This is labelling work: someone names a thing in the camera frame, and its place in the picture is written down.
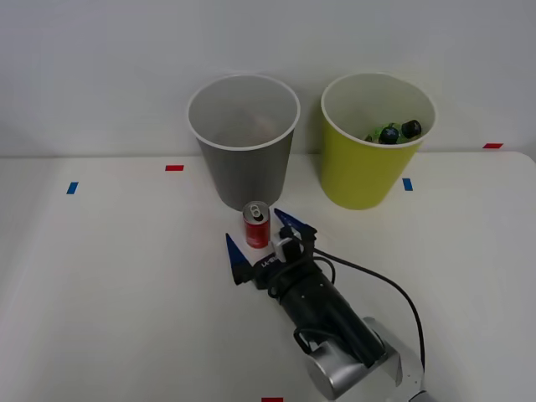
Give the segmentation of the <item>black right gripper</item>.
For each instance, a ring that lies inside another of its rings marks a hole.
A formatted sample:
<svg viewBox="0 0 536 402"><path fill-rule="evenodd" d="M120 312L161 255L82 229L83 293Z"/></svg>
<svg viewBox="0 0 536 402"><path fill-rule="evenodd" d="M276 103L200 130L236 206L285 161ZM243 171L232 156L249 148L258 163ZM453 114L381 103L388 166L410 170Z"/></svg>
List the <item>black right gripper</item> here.
<svg viewBox="0 0 536 402"><path fill-rule="evenodd" d="M274 209L274 213L282 223L279 231L282 239L316 242L317 230L311 225L278 208ZM252 265L229 234L225 235L225 239L234 283L238 286L253 281L256 288L266 290L270 298L282 298L298 282L313 274L322 274L312 256L303 251L288 252L285 261L271 253Z"/></svg>

